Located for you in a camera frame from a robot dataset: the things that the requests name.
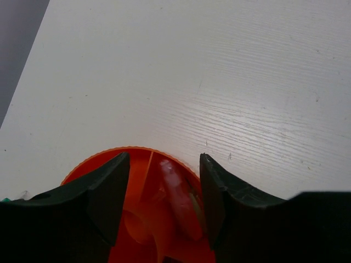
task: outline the black plastic claw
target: black plastic claw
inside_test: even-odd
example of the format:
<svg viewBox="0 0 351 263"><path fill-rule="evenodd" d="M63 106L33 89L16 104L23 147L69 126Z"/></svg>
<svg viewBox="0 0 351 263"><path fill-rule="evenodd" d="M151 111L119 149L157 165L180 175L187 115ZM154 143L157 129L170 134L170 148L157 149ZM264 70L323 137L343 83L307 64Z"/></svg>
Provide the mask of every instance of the black plastic claw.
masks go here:
<svg viewBox="0 0 351 263"><path fill-rule="evenodd" d="M200 156L200 180L216 262L351 262L351 193L305 192L287 201Z"/></svg>
<svg viewBox="0 0 351 263"><path fill-rule="evenodd" d="M107 262L129 177L129 154L31 200L0 202L7 262Z"/></svg>

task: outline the orange cup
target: orange cup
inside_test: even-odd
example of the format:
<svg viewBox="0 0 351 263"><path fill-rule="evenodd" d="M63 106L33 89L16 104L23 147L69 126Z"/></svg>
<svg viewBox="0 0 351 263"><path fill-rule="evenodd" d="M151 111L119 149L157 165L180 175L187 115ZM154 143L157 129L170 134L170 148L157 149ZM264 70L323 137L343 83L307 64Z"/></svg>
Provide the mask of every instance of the orange cup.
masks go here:
<svg viewBox="0 0 351 263"><path fill-rule="evenodd" d="M213 263L202 215L200 180L188 167L143 147L113 148L91 156L66 184L128 152L131 169L116 245L109 263Z"/></svg>

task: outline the orange container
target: orange container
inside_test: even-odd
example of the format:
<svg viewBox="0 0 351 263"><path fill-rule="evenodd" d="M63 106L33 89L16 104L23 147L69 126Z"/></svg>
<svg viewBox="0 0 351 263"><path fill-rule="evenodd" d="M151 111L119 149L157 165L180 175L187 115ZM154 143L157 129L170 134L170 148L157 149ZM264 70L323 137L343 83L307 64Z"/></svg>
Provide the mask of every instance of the orange container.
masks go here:
<svg viewBox="0 0 351 263"><path fill-rule="evenodd" d="M113 148L91 156L68 183L128 152L131 169L116 245L109 263L213 263L202 213L200 180L188 167L143 147Z"/></svg>

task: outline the white table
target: white table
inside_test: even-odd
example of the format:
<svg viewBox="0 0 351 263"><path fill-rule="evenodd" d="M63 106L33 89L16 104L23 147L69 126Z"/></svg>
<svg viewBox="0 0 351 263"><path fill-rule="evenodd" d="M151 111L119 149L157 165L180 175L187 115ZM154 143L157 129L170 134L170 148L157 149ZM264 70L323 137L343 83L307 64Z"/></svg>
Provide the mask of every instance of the white table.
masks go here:
<svg viewBox="0 0 351 263"><path fill-rule="evenodd" d="M0 130L0 197L128 145L197 172L209 153L283 198L350 190L350 1L51 0Z"/></svg>

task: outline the white wooden surface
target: white wooden surface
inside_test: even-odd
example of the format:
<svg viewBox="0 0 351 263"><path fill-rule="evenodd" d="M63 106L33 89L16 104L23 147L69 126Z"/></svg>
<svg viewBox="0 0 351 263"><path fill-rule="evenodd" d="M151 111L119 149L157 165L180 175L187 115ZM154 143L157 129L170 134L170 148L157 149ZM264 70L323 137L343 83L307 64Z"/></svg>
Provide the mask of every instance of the white wooden surface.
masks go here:
<svg viewBox="0 0 351 263"><path fill-rule="evenodd" d="M0 130L0 197L107 148L264 191L351 189L350 1L51 0Z"/></svg>

